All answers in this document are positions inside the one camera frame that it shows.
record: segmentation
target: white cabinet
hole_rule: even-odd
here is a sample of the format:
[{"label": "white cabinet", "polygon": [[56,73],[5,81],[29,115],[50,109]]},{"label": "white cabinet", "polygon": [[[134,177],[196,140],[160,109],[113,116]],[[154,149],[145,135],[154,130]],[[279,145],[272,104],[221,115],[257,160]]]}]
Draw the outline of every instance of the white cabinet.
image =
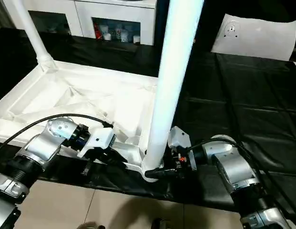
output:
[{"label": "white cabinet", "polygon": [[[12,0],[3,0],[5,6],[16,26],[17,29],[23,29],[19,15],[16,12],[14,5],[12,4]],[[24,5],[27,10],[30,11],[31,17],[33,17],[34,13],[40,12],[41,18],[44,18],[46,21],[50,20],[50,17],[46,15],[46,13],[54,13],[57,18],[62,21],[65,20],[68,24],[67,29],[70,30],[71,35],[74,36],[83,36],[82,29],[80,26],[75,2],[72,0],[23,0]]]},{"label": "white cabinet", "polygon": [[131,21],[140,23],[141,44],[153,45],[155,9],[97,2],[76,1],[75,3],[84,37],[96,38],[94,18]]},{"label": "white cabinet", "polygon": [[[17,29],[23,29],[12,0],[3,0]],[[141,44],[153,45],[157,0],[23,0],[38,31],[68,32],[96,38],[95,25],[117,24],[140,35]]]}]

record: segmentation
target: tiled floor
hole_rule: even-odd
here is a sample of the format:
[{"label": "tiled floor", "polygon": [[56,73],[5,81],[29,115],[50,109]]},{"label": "tiled floor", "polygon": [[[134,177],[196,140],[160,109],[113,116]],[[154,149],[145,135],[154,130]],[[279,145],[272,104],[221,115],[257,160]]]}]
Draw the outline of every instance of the tiled floor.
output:
[{"label": "tiled floor", "polygon": [[96,222],[106,229],[150,229],[155,218],[172,229],[241,229],[237,213],[119,193],[38,181],[20,205],[15,229],[77,229]]}]

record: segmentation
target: table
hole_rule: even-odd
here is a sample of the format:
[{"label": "table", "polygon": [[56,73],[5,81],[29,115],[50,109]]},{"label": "table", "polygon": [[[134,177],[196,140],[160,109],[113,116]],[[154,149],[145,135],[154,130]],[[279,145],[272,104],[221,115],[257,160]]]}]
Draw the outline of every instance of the table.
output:
[{"label": "table", "polygon": [[[97,42],[90,38],[41,35],[54,59],[130,73],[157,76],[160,50],[152,46]],[[34,66],[35,53],[22,31],[0,30],[0,99]],[[194,45],[174,124],[192,143],[216,134],[246,139],[296,205],[296,66],[292,62],[200,52]],[[18,147],[4,148],[1,163]],[[95,164],[81,175],[85,162],[57,156],[40,179],[130,195],[234,211],[214,166],[199,166],[185,180],[145,182],[128,170]],[[270,192],[296,215],[267,182]]]}]

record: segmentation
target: bottle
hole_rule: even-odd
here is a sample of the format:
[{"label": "bottle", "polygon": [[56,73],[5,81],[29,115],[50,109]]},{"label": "bottle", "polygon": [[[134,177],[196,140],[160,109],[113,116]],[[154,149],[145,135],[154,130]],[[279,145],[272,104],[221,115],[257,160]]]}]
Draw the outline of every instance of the bottle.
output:
[{"label": "bottle", "polygon": [[97,23],[94,23],[94,30],[95,30],[96,39],[101,40],[102,39],[102,34],[98,29],[98,24]]},{"label": "bottle", "polygon": [[134,35],[133,36],[133,43],[136,44],[136,43],[140,43],[140,36],[139,35]]},{"label": "bottle", "polygon": [[122,24],[117,24],[116,26],[116,39],[121,40],[121,30],[122,30]]},{"label": "bottle", "polygon": [[111,40],[111,34],[110,33],[106,33],[103,35],[103,38],[106,40],[106,41],[110,41]]},{"label": "bottle", "polygon": [[127,30],[121,31],[121,42],[129,42],[129,32]]},{"label": "bottle", "polygon": [[133,42],[133,26],[127,24],[124,28],[128,31],[128,42]]},{"label": "bottle", "polygon": [[109,32],[109,26],[108,25],[100,25],[99,29],[100,29],[103,36]]}]

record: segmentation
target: white paper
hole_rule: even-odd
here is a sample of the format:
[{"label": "white paper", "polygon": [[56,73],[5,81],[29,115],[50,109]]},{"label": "white paper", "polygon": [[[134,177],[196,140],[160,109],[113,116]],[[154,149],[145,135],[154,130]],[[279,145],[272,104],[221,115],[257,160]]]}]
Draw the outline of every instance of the white paper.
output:
[{"label": "white paper", "polygon": [[288,61],[296,42],[296,21],[271,22],[226,14],[211,52]]}]

